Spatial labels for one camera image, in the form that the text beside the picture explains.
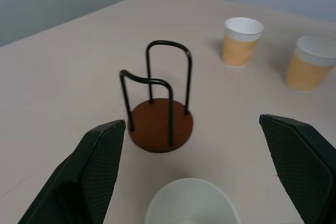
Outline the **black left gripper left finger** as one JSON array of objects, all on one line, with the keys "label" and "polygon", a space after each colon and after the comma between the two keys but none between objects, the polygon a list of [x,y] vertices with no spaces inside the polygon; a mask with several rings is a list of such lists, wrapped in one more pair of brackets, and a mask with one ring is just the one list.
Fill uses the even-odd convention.
[{"label": "black left gripper left finger", "polygon": [[125,121],[87,132],[48,178],[19,223],[103,223],[118,176]]}]

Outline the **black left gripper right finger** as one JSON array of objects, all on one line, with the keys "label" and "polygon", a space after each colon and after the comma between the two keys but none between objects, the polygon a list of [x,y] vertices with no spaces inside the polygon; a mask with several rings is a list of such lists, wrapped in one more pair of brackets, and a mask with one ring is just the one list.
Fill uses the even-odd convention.
[{"label": "black left gripper right finger", "polygon": [[304,223],[335,223],[335,148],[311,125],[262,114],[277,175]]}]

